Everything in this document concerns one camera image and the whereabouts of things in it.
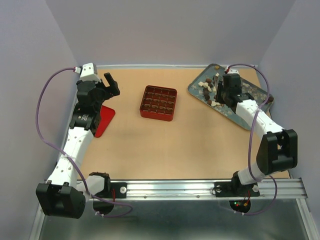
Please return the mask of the metal tongs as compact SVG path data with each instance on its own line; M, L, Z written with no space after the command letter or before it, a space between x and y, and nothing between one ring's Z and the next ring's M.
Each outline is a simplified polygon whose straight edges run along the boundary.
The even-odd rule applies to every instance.
M215 76L213 78L214 87L215 87L215 101L220 102L221 90L222 90L222 78L221 76Z

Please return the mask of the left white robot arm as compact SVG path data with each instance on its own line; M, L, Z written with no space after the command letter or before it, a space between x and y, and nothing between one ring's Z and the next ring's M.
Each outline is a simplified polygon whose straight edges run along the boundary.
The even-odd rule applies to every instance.
M106 100L120 95L118 83L107 72L102 81L80 79L77 81L77 103L74 107L63 149L58 149L59 160L45 183L38 184L36 196L46 216L78 219L86 203L98 194L106 197L115 195L111 189L109 174L92 172L83 178L80 171L84 155L93 138L103 135L115 111L103 106Z

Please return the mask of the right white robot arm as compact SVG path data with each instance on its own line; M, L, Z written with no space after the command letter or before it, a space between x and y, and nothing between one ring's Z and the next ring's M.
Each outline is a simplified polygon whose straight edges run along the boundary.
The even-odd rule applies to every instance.
M218 198L243 197L247 193L259 196L258 182L277 172L293 169L298 164L298 134L276 124L247 92L242 91L237 73L223 75L216 83L216 102L225 104L257 134L260 145L254 163L233 174L230 181L215 184Z

